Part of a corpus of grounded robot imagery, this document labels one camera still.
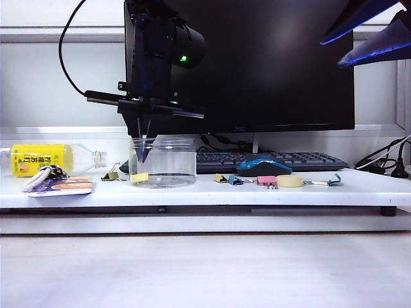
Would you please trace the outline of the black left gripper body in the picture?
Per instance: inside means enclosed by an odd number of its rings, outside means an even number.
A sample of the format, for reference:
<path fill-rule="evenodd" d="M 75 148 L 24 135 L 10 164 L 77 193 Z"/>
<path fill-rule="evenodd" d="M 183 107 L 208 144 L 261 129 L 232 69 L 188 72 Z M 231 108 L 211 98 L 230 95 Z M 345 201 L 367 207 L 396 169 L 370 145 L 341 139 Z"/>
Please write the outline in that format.
<path fill-rule="evenodd" d="M 168 82 L 119 82 L 118 87 L 125 90 L 125 96 L 87 90 L 87 101 L 116 105 L 118 113 L 132 119 L 148 116 L 182 116 L 203 119 L 204 113 L 189 105 L 181 105 L 172 101 L 172 91 Z"/>

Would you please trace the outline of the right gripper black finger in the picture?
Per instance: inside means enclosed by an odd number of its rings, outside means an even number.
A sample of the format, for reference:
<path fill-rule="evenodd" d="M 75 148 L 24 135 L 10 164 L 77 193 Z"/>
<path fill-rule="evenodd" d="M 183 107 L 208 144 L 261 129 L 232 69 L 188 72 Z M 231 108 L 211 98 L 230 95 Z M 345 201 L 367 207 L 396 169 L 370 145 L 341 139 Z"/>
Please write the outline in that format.
<path fill-rule="evenodd" d="M 339 67 L 410 59 L 410 10 L 398 12 L 390 24 L 341 58 Z"/>
<path fill-rule="evenodd" d="M 398 2 L 395 0 L 349 1 L 330 29 L 328 29 L 320 44 L 326 45 L 343 37 L 357 26 L 369 21 Z"/>

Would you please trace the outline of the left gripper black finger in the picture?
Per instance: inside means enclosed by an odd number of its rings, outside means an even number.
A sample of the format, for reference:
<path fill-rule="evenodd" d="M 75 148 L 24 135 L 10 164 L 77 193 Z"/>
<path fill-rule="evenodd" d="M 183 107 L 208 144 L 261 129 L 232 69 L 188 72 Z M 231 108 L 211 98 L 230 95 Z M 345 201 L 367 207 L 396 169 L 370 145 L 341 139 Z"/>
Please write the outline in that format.
<path fill-rule="evenodd" d="M 150 123 L 151 123 L 151 107 L 144 107 L 144 114 L 141 118 L 141 135 L 143 138 L 143 145 L 142 145 L 142 162 L 145 162 L 147 157 L 147 148 L 148 145 L 148 138 L 149 138 L 149 130 L 150 130 Z"/>
<path fill-rule="evenodd" d="M 132 147 L 136 152 L 137 158 L 142 159 L 142 149 L 136 142 L 136 140 L 142 137 L 139 127 L 139 107 L 133 103 L 119 103 L 118 113 L 123 116 L 128 134 L 132 138 Z"/>

